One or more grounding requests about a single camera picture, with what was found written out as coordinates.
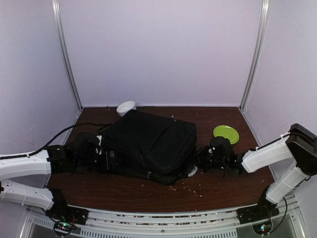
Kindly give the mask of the black student backpack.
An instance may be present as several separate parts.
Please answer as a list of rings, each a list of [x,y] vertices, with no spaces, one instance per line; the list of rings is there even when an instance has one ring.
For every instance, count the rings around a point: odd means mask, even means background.
[[[119,159],[119,167],[109,173],[173,185],[198,170],[187,169],[197,145],[192,122],[130,110],[99,135],[102,147]]]

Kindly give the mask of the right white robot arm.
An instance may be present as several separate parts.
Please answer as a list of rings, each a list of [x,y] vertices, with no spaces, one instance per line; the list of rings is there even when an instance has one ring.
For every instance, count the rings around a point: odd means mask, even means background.
[[[277,162],[293,159],[282,177],[264,190],[264,196],[254,207],[254,215],[264,219],[273,205],[297,188],[303,181],[317,174],[317,136],[295,123],[277,139],[245,153],[235,154],[229,139],[218,136],[198,151],[195,164],[208,172],[220,169],[233,177],[242,177]]]

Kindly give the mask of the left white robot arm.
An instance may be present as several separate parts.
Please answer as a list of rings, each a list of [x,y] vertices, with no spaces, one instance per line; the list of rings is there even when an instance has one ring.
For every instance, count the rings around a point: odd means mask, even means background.
[[[80,167],[88,171],[113,170],[118,165],[113,151],[102,147],[102,136],[80,133],[73,142],[47,146],[27,154],[0,158],[0,199],[29,205],[54,213],[60,220],[71,216],[62,192],[58,189],[35,188],[13,182],[13,178],[31,175],[75,173]]]

